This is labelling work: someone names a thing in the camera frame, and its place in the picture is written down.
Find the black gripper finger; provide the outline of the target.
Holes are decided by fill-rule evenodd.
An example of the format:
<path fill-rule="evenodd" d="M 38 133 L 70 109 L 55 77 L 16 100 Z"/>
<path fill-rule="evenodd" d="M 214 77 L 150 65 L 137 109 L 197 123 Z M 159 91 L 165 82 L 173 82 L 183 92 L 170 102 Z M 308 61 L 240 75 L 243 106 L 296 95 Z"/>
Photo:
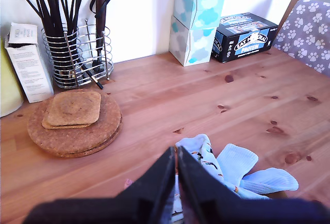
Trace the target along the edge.
<path fill-rule="evenodd" d="M 241 223 L 239 198 L 184 148 L 177 149 L 179 179 L 199 223 Z"/>
<path fill-rule="evenodd" d="M 170 147 L 143 176 L 116 196 L 116 223 L 170 223 L 174 185 L 175 151 Z"/>

